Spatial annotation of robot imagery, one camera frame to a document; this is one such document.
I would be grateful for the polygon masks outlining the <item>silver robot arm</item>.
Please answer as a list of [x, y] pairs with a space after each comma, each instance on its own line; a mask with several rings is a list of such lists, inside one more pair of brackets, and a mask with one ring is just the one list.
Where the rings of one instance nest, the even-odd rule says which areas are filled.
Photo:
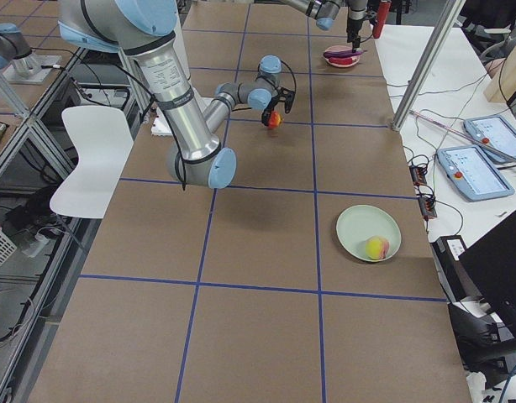
[[324, 31], [330, 30], [340, 9], [346, 3], [348, 12], [346, 19], [346, 42], [351, 44], [351, 54], [360, 55], [363, 23], [373, 17], [367, 0], [281, 0], [281, 3], [304, 13], [316, 22], [316, 26]]
[[261, 59], [253, 82], [225, 83], [201, 109], [175, 49], [178, 26], [173, 1], [62, 1], [61, 37], [90, 50], [123, 52], [144, 76], [141, 86], [161, 110], [175, 139], [167, 169], [183, 186], [222, 189], [234, 178], [235, 152], [222, 145], [215, 130], [239, 104], [262, 112], [272, 128], [280, 117], [274, 108], [282, 102], [289, 111], [295, 93], [281, 86], [281, 60]]

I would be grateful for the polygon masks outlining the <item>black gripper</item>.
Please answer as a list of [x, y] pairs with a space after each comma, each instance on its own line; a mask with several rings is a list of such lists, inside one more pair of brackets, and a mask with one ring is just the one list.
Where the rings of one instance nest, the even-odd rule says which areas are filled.
[[363, 23], [368, 19], [373, 19], [377, 15], [374, 10], [357, 10], [350, 8], [346, 22], [346, 40], [352, 42], [352, 51], [357, 53], [361, 46], [360, 30]]
[[292, 105], [295, 101], [295, 96], [295, 90], [290, 90], [283, 86], [279, 86], [276, 89], [276, 95], [271, 98], [261, 114], [261, 123], [266, 127], [271, 125], [271, 111], [275, 110], [275, 107], [279, 102], [284, 104], [284, 112], [290, 113]]

